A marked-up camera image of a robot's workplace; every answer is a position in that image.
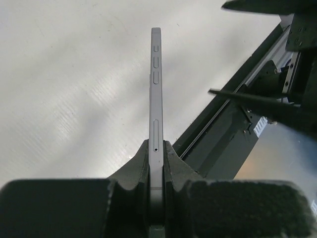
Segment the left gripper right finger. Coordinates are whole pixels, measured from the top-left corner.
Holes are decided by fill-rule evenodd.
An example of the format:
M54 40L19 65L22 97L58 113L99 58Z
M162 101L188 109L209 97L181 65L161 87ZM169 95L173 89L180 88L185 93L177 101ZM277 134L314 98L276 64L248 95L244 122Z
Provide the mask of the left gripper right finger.
M164 142L168 238L314 238L307 198L284 180L208 180Z

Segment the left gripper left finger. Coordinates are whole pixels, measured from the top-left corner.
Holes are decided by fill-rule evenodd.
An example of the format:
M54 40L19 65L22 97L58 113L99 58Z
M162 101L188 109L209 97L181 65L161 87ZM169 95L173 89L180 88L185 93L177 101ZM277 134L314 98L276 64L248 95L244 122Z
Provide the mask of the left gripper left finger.
M3 238L146 238L148 142L108 178L17 179L0 190Z

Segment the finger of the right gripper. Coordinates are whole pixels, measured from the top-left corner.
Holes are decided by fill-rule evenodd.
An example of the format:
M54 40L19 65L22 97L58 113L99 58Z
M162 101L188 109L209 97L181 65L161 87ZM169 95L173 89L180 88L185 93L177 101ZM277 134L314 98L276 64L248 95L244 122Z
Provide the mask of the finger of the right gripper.
M210 94L235 101L259 116L265 116L292 129L316 129L317 113L272 98L210 89Z
M228 0L221 8L241 12L290 15L316 6L316 0Z

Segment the white-edged black phone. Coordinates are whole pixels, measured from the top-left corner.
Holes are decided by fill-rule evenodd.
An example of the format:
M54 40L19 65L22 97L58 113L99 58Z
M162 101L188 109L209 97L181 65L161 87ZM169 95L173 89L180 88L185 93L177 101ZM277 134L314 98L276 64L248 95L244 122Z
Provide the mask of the white-edged black phone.
M149 91L149 220L151 225L164 224L164 146L162 106L161 29L151 29L151 64Z

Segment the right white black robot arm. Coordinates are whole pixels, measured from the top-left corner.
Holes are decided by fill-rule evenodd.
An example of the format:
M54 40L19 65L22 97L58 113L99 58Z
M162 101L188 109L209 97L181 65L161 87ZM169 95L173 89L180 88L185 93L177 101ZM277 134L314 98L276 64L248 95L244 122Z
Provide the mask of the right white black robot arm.
M223 9L293 15L286 51L295 60L274 79L253 83L247 93L210 89L259 116L312 136L317 134L317 2L315 0L229 0Z

